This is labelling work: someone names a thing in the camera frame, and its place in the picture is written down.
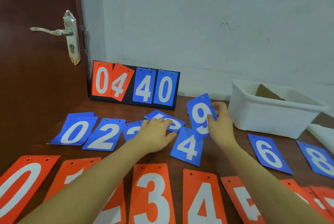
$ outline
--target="door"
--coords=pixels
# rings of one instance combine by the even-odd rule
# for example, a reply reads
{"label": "door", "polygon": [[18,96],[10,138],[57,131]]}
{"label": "door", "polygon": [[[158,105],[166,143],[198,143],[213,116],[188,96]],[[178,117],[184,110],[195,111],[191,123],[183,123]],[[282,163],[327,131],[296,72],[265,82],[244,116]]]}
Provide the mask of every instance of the door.
{"label": "door", "polygon": [[[64,29],[66,10],[77,19],[77,65],[66,37],[29,30]],[[0,169],[88,98],[82,25],[81,0],[0,0]]]}

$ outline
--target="keyhole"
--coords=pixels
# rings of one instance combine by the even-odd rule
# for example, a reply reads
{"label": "keyhole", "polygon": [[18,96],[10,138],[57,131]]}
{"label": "keyhole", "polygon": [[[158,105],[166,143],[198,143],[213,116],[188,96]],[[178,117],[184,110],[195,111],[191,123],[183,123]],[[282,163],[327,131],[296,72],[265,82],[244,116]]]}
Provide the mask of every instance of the keyhole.
{"label": "keyhole", "polygon": [[71,53],[74,53],[74,46],[72,44],[69,45],[69,49],[71,49]]}

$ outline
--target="left hand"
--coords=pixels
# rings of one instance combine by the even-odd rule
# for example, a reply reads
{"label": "left hand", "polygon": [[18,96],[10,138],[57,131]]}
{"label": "left hand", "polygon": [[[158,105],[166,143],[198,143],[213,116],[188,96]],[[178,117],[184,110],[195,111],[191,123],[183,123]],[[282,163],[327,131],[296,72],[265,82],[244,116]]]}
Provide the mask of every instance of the left hand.
{"label": "left hand", "polygon": [[166,130],[171,124],[173,124],[173,121],[169,119],[152,119],[150,122],[144,120],[141,129],[133,140],[144,148],[146,154],[162,150],[176,136],[176,133],[166,135]]}

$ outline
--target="orange number card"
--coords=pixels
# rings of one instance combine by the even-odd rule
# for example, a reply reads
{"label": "orange number card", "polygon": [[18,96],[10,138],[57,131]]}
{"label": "orange number card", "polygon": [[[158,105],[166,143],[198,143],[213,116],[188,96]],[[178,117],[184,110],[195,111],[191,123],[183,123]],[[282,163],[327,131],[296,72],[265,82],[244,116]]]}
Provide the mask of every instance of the orange number card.
{"label": "orange number card", "polygon": [[183,224],[227,224],[217,176],[183,170]]}
{"label": "orange number card", "polygon": [[303,188],[301,188],[293,179],[284,179],[280,180],[282,184],[291,189],[294,193],[296,193],[303,201],[310,204],[318,213],[320,213],[323,217],[327,218],[328,215],[324,215],[321,207],[313,200],[311,195],[307,193]]}
{"label": "orange number card", "polygon": [[93,61],[92,95],[111,97],[112,73],[111,62]]}
{"label": "orange number card", "polygon": [[111,194],[102,211],[98,214],[93,224],[125,224],[125,200],[123,179]]}
{"label": "orange number card", "polygon": [[327,187],[310,186],[312,191],[321,200],[327,210],[334,216],[334,189]]}
{"label": "orange number card", "polygon": [[55,195],[62,188],[64,188],[65,185],[72,182],[74,179],[76,179],[83,172],[88,170],[90,167],[92,167],[99,161],[101,161],[101,157],[64,161],[61,164],[61,168],[59,169],[56,177],[54,178],[52,185],[49,191],[47,192],[43,202],[50,199],[53,195]]}
{"label": "orange number card", "polygon": [[327,220],[329,220],[331,223],[334,223],[333,216],[329,213],[327,208],[324,206],[324,204],[321,202],[321,200],[315,195],[315,193],[312,191],[310,187],[302,186],[302,188],[310,195],[311,198],[317,203],[317,205],[320,207],[321,212],[319,212],[323,217],[325,217]]}
{"label": "orange number card", "polygon": [[12,224],[60,156],[21,156],[0,177],[0,223]]}
{"label": "orange number card", "polygon": [[111,82],[112,98],[118,101],[123,100],[124,94],[129,86],[134,72],[134,70],[119,64],[118,62],[115,64]]}
{"label": "orange number card", "polygon": [[223,177],[220,180],[245,224],[265,223],[261,213],[238,176]]}
{"label": "orange number card", "polygon": [[129,224],[175,224],[168,168],[136,164],[133,171]]}

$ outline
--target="brown table surface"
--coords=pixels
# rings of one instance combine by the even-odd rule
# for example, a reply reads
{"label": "brown table surface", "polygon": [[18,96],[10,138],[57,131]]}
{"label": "brown table surface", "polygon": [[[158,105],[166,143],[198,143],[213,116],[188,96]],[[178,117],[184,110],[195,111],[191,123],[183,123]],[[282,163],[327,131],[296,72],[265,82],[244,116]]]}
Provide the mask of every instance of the brown table surface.
{"label": "brown table surface", "polygon": [[[176,117],[182,121],[186,122],[186,127],[191,128],[189,116],[186,114],[187,107],[186,102],[191,100],[191,97],[178,96],[175,111],[162,110],[173,117]],[[95,112],[95,116],[98,116],[98,123],[102,118],[118,118],[125,119],[127,122],[133,122],[138,120],[143,120],[144,116],[152,112],[153,108],[147,107],[137,107],[131,105],[121,105],[113,103],[104,103],[97,101],[86,100],[80,107],[76,108],[72,112]],[[48,174],[46,179],[43,181],[38,191],[34,194],[32,199],[29,201],[27,206],[24,208],[17,221],[22,219],[25,215],[30,213],[38,205],[40,205],[46,196],[48,189],[50,188],[53,179],[58,172],[61,163],[69,159],[78,158],[89,158],[89,157],[106,157],[110,152],[106,151],[92,151],[92,150],[82,150],[82,146],[62,146],[62,145],[47,145],[46,143],[51,141],[61,130],[65,118],[53,127],[53,129],[47,134],[41,136],[40,142],[34,144],[30,150],[27,150],[27,154],[42,154],[42,155],[61,155],[55,166],[52,168],[51,172]],[[334,118],[324,113],[321,113],[314,121],[316,124],[320,124],[326,127],[334,128]],[[234,134],[238,144],[249,153],[254,159],[257,160],[255,152],[248,140],[247,133],[252,133],[248,131],[242,131],[240,129],[234,128]],[[282,154],[283,158],[290,166],[294,175],[289,175],[282,173],[273,169],[267,168],[275,177],[278,179],[294,179],[300,186],[327,186],[334,188],[334,180],[326,176],[314,173],[307,163],[307,160],[300,151],[296,140],[280,137],[276,135],[269,135],[265,133],[253,133],[259,136],[266,136],[273,138],[278,150]],[[320,142],[318,142],[307,130],[305,130],[301,136],[298,138],[299,141],[325,148]],[[170,185],[172,190],[173,205],[176,223],[182,223],[182,179],[183,179],[183,169],[198,170],[203,172],[214,173],[218,178],[226,176],[235,176],[236,172],[233,170],[231,164],[226,159],[225,155],[219,150],[217,145],[212,141],[210,137],[207,137],[204,141],[202,159],[200,167],[194,166],[192,164],[186,163],[179,159],[170,156],[170,152],[173,148],[175,140],[169,144],[165,149],[159,151],[158,153],[148,154],[138,161],[141,163],[167,163]],[[123,134],[121,134],[119,141],[115,150],[125,143]],[[6,167],[6,169],[0,171],[2,175],[11,164]],[[131,200],[131,185],[132,185],[132,175],[133,168],[124,178],[124,193],[126,202],[126,216],[127,221],[130,211],[130,200]],[[223,199],[224,209],[226,212],[226,217],[229,223],[242,223],[232,201],[230,200],[227,192],[225,191],[222,183],[219,181],[219,187],[221,192],[221,197]]]}

